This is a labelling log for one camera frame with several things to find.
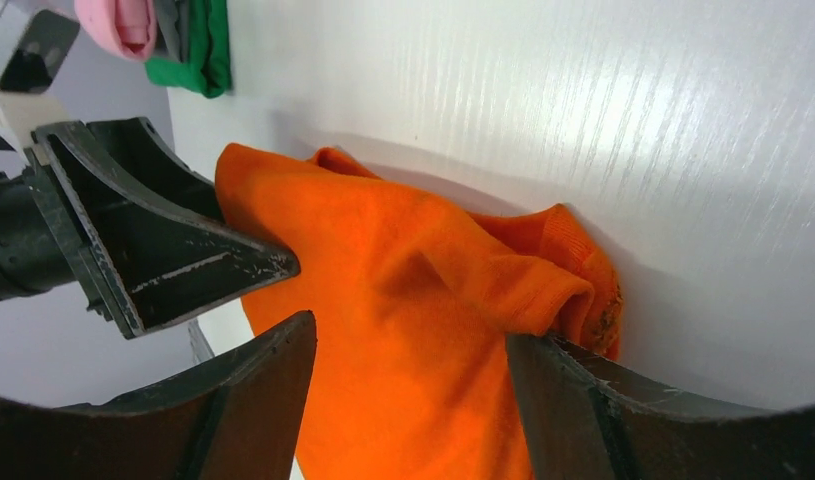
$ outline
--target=orange shirt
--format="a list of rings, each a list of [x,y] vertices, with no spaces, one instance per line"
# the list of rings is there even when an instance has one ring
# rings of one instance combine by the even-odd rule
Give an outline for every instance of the orange shirt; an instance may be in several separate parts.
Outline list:
[[[334,149],[301,162],[230,145],[216,189],[231,226],[301,262],[242,304],[255,334],[316,316],[308,480],[532,478],[505,334],[618,354],[616,275],[563,206],[470,214]]]

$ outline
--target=fabric fold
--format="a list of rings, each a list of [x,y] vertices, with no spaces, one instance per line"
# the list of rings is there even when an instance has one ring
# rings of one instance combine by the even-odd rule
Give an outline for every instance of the fabric fold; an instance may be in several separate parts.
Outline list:
[[[562,205],[472,214],[329,148],[302,162],[230,145],[216,189],[230,225],[301,262],[242,303],[255,334],[316,315],[297,448],[309,480],[531,478],[505,336],[618,354],[616,274]]]
[[[80,26],[107,52],[145,62],[157,41],[157,18],[151,0],[75,0]]]
[[[189,0],[189,47],[185,62],[151,58],[145,63],[155,85],[179,87],[216,98],[232,86],[226,0]]]

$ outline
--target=white wall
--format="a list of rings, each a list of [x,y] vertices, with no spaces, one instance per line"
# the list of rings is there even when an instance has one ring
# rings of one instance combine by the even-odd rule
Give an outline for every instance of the white wall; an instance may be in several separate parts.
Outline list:
[[[338,144],[478,210],[567,202],[622,274],[626,365],[815,401],[815,0],[230,3],[234,96],[172,95],[202,171]]]
[[[56,2],[68,6],[71,2]],[[81,34],[52,93],[73,118],[147,116],[172,141],[165,90],[140,65],[117,60]],[[0,154],[0,170],[21,168]],[[87,313],[77,284],[0,303],[0,395],[46,406],[100,403],[194,364],[186,326],[126,341],[114,324]]]

